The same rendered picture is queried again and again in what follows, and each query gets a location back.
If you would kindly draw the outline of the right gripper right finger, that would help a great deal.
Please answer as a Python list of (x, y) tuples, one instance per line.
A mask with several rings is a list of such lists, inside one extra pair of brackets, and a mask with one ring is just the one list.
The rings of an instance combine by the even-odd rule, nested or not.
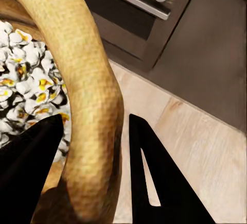
[[(133, 224), (216, 224), (150, 124), (129, 114)], [(141, 148), (161, 206), (149, 203)]]

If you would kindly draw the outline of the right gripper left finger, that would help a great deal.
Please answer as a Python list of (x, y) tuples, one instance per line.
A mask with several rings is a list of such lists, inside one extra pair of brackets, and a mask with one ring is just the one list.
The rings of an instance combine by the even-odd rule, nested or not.
[(0, 224), (30, 224), (63, 128), (60, 114), (45, 117), (0, 148)]

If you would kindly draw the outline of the popcorn bag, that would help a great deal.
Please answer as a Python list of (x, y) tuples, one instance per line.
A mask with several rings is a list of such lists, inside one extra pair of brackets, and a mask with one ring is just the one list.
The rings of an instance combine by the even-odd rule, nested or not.
[(0, 0), (0, 21), (45, 42), (68, 93), (65, 164), (52, 163), (30, 224), (113, 224), (124, 99), (85, 0)]

